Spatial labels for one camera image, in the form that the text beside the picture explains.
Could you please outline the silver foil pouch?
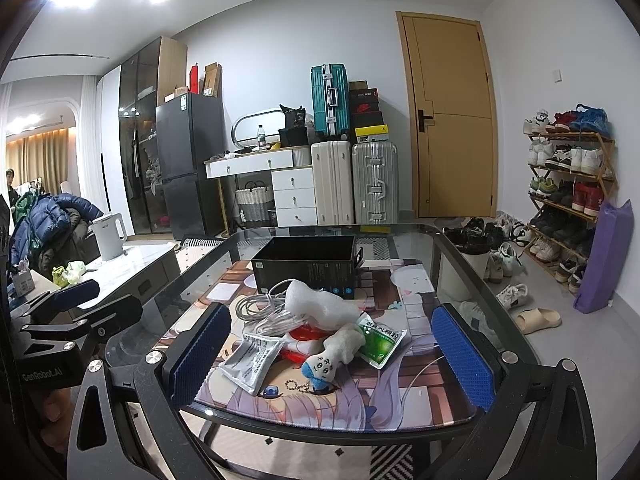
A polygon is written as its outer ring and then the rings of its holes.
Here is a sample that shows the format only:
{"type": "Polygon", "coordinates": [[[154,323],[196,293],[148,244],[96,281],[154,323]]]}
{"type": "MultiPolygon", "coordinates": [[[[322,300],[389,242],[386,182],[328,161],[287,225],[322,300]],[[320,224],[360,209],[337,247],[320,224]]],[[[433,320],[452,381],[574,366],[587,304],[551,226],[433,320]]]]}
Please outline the silver foil pouch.
{"type": "Polygon", "coordinates": [[[238,348],[218,370],[246,393],[256,396],[283,345],[283,338],[244,333],[238,348]]]}

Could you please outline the green medicine pouch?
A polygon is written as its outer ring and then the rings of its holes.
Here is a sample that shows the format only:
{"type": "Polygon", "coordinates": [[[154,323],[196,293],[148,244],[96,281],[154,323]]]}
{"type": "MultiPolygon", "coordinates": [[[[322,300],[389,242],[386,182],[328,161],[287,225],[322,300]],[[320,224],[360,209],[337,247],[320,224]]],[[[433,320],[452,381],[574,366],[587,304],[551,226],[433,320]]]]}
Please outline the green medicine pouch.
{"type": "Polygon", "coordinates": [[[375,322],[367,313],[360,315],[357,326],[364,337],[357,356],[376,370],[382,370],[408,334],[408,330],[394,330],[375,322]]]}

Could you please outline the red white packet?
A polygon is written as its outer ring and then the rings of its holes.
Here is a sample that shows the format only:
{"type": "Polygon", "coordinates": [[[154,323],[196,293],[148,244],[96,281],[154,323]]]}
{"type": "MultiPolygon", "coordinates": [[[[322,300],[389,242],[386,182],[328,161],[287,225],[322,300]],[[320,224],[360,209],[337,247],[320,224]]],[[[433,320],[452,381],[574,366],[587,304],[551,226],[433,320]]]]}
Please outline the red white packet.
{"type": "Polygon", "coordinates": [[[302,365],[310,356],[323,350],[323,341],[329,336],[330,333],[314,326],[299,326],[283,336],[280,357],[302,365]]]}

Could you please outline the white plush toy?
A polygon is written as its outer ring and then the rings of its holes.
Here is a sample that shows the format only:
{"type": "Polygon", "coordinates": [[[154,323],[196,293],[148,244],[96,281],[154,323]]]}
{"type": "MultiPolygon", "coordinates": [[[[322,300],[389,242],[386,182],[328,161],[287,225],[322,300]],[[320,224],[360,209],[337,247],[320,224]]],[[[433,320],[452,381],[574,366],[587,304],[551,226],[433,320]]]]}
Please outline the white plush toy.
{"type": "Polygon", "coordinates": [[[364,344],[357,324],[348,323],[323,341],[323,350],[303,362],[300,371],[308,379],[311,389],[323,391],[334,383],[336,372],[348,365],[364,344]]]}

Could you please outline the white foam block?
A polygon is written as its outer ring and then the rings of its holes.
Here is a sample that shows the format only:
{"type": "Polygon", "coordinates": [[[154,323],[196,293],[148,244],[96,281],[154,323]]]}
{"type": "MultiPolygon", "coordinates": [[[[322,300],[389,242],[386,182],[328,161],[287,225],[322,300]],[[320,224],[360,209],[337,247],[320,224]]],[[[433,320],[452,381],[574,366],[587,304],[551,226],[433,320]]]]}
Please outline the white foam block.
{"type": "Polygon", "coordinates": [[[356,323],[360,317],[356,304],[332,292],[311,289],[299,280],[288,284],[284,308],[325,332],[335,332],[346,324],[356,323]]]}

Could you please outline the anime print desk mat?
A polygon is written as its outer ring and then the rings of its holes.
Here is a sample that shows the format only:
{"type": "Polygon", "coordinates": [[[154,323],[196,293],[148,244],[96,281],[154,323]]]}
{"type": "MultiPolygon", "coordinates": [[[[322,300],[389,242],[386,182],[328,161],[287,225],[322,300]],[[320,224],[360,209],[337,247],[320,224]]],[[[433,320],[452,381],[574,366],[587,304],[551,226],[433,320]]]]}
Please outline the anime print desk mat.
{"type": "Polygon", "coordinates": [[[466,397],[423,310],[434,288],[422,264],[369,260],[348,306],[359,318],[319,330],[293,318],[319,296],[301,282],[258,292],[239,261],[214,281],[157,341],[166,350],[209,306],[230,325],[193,401],[268,424],[341,432],[398,432],[454,426],[476,409],[466,397]]]}

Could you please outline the white low cabinet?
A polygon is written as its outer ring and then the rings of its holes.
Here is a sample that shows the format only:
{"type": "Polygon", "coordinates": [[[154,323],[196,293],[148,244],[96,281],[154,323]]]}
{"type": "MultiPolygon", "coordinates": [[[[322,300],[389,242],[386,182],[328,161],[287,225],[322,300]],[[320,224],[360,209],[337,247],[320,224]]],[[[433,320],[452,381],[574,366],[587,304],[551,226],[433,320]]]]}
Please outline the white low cabinet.
{"type": "Polygon", "coordinates": [[[100,293],[79,309],[99,307],[127,294],[145,304],[180,276],[175,247],[175,242],[126,244],[124,253],[117,258],[107,261],[96,258],[87,263],[81,281],[95,280],[100,293]]]}

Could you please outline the white electric kettle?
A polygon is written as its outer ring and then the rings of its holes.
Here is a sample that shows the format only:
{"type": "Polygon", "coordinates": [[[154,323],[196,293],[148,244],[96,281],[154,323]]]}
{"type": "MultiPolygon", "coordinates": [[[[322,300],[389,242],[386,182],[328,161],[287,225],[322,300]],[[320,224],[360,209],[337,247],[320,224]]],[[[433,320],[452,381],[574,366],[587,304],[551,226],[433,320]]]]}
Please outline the white electric kettle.
{"type": "Polygon", "coordinates": [[[90,231],[96,238],[103,261],[118,258],[124,253],[126,230],[119,212],[110,212],[96,218],[90,224],[90,231]]]}

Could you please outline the black cardboard box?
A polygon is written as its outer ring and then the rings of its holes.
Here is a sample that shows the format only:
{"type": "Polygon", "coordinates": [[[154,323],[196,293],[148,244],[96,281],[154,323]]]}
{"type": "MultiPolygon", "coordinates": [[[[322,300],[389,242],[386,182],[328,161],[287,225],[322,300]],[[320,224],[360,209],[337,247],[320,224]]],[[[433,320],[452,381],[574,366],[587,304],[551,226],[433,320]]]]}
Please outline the black cardboard box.
{"type": "Polygon", "coordinates": [[[258,292],[286,280],[299,280],[345,299],[355,297],[361,256],[356,237],[273,237],[252,259],[258,292]]]}

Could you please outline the woven basket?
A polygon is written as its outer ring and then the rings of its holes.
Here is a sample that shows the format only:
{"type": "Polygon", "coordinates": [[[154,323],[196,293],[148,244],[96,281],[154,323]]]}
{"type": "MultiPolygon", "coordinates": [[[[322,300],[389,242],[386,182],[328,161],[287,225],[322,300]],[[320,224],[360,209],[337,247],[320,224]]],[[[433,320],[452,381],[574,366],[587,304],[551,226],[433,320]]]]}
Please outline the woven basket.
{"type": "Polygon", "coordinates": [[[270,226],[274,211],[273,190],[262,181],[248,181],[235,191],[240,220],[247,228],[270,226]]]}

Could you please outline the purple bag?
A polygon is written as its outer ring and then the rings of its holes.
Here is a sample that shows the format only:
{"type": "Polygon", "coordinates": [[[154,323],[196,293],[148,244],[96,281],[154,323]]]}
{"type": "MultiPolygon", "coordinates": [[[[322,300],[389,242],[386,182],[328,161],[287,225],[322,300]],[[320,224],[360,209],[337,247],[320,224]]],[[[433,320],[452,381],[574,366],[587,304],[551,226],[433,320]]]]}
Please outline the purple bag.
{"type": "Polygon", "coordinates": [[[613,298],[634,234],[634,210],[631,200],[615,207],[602,204],[594,232],[591,252],[574,308],[589,314],[605,308],[613,298]]]}

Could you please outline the silver suitcase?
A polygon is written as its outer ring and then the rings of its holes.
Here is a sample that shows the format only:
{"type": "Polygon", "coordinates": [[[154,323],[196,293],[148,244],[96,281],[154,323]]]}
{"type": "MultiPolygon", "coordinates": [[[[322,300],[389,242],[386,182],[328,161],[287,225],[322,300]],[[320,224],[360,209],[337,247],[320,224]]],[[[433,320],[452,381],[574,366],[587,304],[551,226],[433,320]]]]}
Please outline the silver suitcase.
{"type": "Polygon", "coordinates": [[[366,142],[352,147],[356,223],[390,226],[399,218],[399,177],[396,145],[366,142]]]}

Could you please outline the black refrigerator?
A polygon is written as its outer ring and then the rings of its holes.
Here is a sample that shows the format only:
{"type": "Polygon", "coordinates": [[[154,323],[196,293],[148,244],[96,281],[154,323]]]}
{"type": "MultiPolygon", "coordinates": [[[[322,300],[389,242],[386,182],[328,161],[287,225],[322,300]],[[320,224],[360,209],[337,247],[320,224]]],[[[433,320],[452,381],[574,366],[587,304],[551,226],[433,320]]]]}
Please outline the black refrigerator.
{"type": "Polygon", "coordinates": [[[171,233],[176,240],[213,237],[224,229],[218,186],[205,163],[224,154],[220,99],[186,93],[157,107],[160,174],[171,233]]]}

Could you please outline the dark glass cabinet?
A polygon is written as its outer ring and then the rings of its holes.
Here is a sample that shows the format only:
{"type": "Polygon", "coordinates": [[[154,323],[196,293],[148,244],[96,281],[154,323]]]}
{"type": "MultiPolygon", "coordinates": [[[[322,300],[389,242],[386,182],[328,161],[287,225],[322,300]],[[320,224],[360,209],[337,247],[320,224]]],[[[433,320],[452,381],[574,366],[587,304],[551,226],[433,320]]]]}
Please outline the dark glass cabinet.
{"type": "Polygon", "coordinates": [[[160,36],[120,66],[119,146],[134,234],[170,231],[157,147],[156,109],[186,81],[186,46],[160,36]]]}

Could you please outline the stacked shoe boxes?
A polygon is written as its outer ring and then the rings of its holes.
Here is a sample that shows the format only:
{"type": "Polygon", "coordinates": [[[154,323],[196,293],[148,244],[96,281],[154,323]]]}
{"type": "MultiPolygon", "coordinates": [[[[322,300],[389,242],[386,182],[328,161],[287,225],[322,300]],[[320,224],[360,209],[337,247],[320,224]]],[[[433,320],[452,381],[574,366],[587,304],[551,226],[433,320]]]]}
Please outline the stacked shoe boxes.
{"type": "Polygon", "coordinates": [[[350,124],[357,143],[384,142],[390,138],[390,129],[384,120],[377,88],[367,81],[348,83],[350,124]]]}

